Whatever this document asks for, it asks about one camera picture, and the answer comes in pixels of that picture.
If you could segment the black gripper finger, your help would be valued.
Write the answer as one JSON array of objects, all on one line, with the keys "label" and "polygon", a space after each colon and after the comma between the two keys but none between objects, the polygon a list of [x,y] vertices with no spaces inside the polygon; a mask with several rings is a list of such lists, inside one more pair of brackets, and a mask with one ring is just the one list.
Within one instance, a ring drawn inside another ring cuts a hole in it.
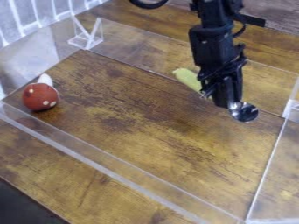
[{"label": "black gripper finger", "polygon": [[233,102],[240,102],[243,96],[243,73],[237,69],[224,70],[209,79],[215,86],[211,97],[215,105],[224,109]]}]

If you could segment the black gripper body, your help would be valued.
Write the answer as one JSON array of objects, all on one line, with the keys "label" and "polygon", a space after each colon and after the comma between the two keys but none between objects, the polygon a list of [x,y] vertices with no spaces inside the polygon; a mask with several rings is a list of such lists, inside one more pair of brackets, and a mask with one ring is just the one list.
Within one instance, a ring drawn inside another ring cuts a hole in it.
[{"label": "black gripper body", "polygon": [[200,68],[197,81],[201,91],[216,96],[220,94],[217,87],[225,77],[231,78],[232,85],[228,88],[235,98],[243,96],[241,68],[247,63],[244,44],[233,44],[235,35],[232,26],[204,28],[195,25],[189,31],[191,53],[195,65]]}]

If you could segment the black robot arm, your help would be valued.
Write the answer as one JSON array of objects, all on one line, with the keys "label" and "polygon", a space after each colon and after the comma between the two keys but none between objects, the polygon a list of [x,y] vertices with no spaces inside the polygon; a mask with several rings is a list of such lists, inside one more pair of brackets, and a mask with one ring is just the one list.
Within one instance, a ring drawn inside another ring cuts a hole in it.
[{"label": "black robot arm", "polygon": [[188,31],[193,64],[200,68],[201,93],[217,107],[240,109],[243,95],[241,67],[247,63],[244,44],[233,39],[233,18],[240,18],[241,0],[192,0],[200,24]]}]

